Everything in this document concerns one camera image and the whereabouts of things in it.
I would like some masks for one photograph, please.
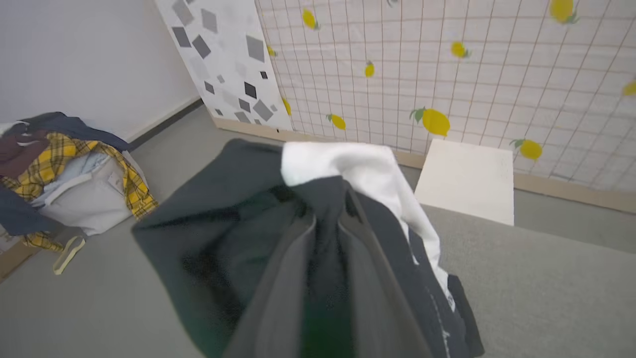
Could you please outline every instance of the dark baseboard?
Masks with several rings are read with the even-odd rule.
[[[178,111],[175,115],[173,115],[172,117],[168,118],[167,120],[164,120],[158,126],[152,128],[148,132],[142,134],[141,136],[139,136],[139,138],[137,138],[136,140],[133,140],[132,142],[130,142],[131,148],[130,148],[129,152],[132,152],[133,150],[139,148],[142,144],[144,144],[145,142],[149,141],[150,138],[152,138],[152,137],[156,136],[157,134],[161,133],[162,130],[170,127],[172,124],[177,122],[179,119],[182,119],[187,114],[189,114],[193,110],[196,110],[197,108],[201,107],[202,105],[203,105],[203,101],[201,99],[199,99],[199,100],[193,102],[191,105],[183,108],[181,111]]]

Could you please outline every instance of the yellow strap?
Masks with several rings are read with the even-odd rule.
[[[57,261],[55,261],[55,264],[53,264],[53,273],[55,273],[56,275],[61,275],[62,272],[64,272],[64,269],[66,268],[66,266],[69,264],[69,262],[73,260],[73,257],[75,256],[75,254],[77,254],[78,251],[80,251],[81,248],[84,247],[86,240],[82,238],[81,243],[79,243],[78,246],[74,247],[71,250],[71,252],[69,252],[69,254],[66,255],[66,252],[69,250],[69,248],[71,247],[71,245],[73,244],[76,238],[79,238],[79,236],[75,236],[74,238],[70,239],[69,242],[66,243],[66,247],[64,248],[64,251],[62,251],[62,253],[60,254],[60,257],[58,257]],[[60,260],[62,260],[64,256],[66,256],[66,260],[64,260],[64,262],[60,265],[60,267],[56,269],[55,267],[60,262]]]

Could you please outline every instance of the dark blue clothing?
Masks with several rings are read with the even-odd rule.
[[[67,117],[62,112],[44,113],[33,118],[22,119],[29,125],[18,123],[5,132],[5,136],[11,134],[34,133],[38,130],[46,132],[58,132],[77,140],[97,140],[123,152],[130,149],[130,144],[117,137],[113,133],[100,131],[88,127],[78,117]]]
[[[60,223],[35,210],[18,194],[0,185],[0,225],[11,236],[51,231]]]

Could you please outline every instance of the lemon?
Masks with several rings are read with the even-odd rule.
[[[282,104],[285,105],[285,109],[287,110],[287,114],[291,117],[291,107],[289,105],[289,102],[287,102],[287,99],[282,99]]]
[[[522,156],[528,159],[532,159],[533,161],[536,161],[543,153],[543,149],[541,148],[541,145],[539,145],[535,141],[523,139],[523,140],[513,140],[512,142],[510,142],[510,144],[512,143],[515,144],[515,148],[521,147],[521,149],[519,149],[519,152],[521,153]]]
[[[347,128],[347,124],[345,123],[345,120],[338,115],[330,114],[327,116],[327,120],[333,123],[334,127],[338,129],[342,129],[344,131]]]
[[[276,51],[274,51],[270,45],[267,45],[267,53],[270,54],[270,56],[272,57],[276,57],[278,54],[276,53]]]
[[[467,51],[464,48],[464,44],[461,42],[453,42],[453,45],[450,47],[450,52],[454,56],[461,59],[465,59],[466,57],[470,56],[470,51]]]
[[[623,96],[634,96],[636,94],[636,80],[631,81],[623,87]]]
[[[427,110],[426,107],[416,108],[411,111],[411,117],[418,123],[421,120],[424,128],[438,136],[445,137],[450,129],[448,118],[443,113],[433,109]]]
[[[373,76],[374,73],[375,73],[375,66],[373,65],[373,62],[367,61],[366,68],[364,69],[364,75],[367,77],[371,77]]]
[[[309,27],[311,30],[320,29],[320,25],[316,22],[314,14],[312,14],[312,12],[307,9],[303,10],[303,21],[305,25],[307,25],[307,27]]]
[[[574,0],[552,0],[550,15],[561,24],[575,24],[579,20],[576,17]]]

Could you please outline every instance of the white wall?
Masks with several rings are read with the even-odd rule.
[[[0,1],[0,122],[63,111],[130,139],[197,97],[152,0]]]

